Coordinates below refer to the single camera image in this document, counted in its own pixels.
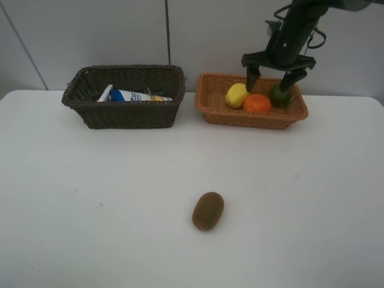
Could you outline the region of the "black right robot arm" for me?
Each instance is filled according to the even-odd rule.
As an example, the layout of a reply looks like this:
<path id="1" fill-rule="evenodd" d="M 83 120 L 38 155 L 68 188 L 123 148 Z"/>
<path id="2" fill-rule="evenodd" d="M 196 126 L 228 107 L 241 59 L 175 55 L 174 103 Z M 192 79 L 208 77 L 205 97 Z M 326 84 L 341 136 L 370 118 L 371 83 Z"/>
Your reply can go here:
<path id="1" fill-rule="evenodd" d="M 330 8 L 346 11 L 361 11 L 373 1 L 292 1 L 274 12 L 276 21 L 266 21 L 270 39 L 264 51 L 244 54 L 241 64 L 247 69 L 246 89 L 251 92 L 260 78 L 260 67 L 283 71 L 285 75 L 279 89 L 286 92 L 296 82 L 307 76 L 306 69 L 313 69 L 316 61 L 310 56 L 300 54 L 305 46 L 318 49 L 323 43 L 311 45 L 313 34 L 326 40 L 326 35 L 317 24 Z"/>

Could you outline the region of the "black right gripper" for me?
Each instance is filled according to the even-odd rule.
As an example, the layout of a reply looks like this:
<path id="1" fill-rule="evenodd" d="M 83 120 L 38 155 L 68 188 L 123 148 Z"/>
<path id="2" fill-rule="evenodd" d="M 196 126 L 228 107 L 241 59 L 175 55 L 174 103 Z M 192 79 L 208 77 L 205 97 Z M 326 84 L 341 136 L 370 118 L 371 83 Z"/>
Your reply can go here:
<path id="1" fill-rule="evenodd" d="M 286 71 L 280 82 L 280 91 L 287 91 L 296 82 L 306 78 L 306 68 L 313 69 L 316 61 L 301 54 L 316 21 L 289 19 L 267 20 L 270 39 L 264 51 L 244 54 L 241 59 L 247 67 L 246 90 L 251 92 L 260 77 L 259 66 Z"/>

